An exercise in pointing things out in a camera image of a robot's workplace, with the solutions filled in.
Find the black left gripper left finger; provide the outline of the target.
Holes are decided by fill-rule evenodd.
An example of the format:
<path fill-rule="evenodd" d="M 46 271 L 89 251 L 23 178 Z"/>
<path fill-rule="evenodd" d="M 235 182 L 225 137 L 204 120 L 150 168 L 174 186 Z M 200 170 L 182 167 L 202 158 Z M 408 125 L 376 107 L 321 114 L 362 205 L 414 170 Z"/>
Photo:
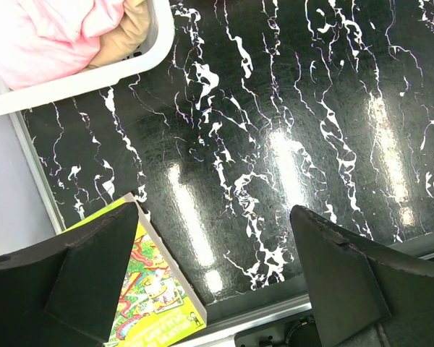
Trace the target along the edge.
<path fill-rule="evenodd" d="M 138 224 L 127 202 L 0 256 L 0 346 L 108 341 Z"/>

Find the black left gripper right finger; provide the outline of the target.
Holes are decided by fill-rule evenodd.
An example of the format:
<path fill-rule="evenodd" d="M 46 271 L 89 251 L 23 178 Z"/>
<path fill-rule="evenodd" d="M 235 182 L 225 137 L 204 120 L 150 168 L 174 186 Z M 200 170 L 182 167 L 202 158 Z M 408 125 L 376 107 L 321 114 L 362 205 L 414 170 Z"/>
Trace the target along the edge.
<path fill-rule="evenodd" d="M 290 212 L 323 346 L 434 346 L 434 262 Z"/>

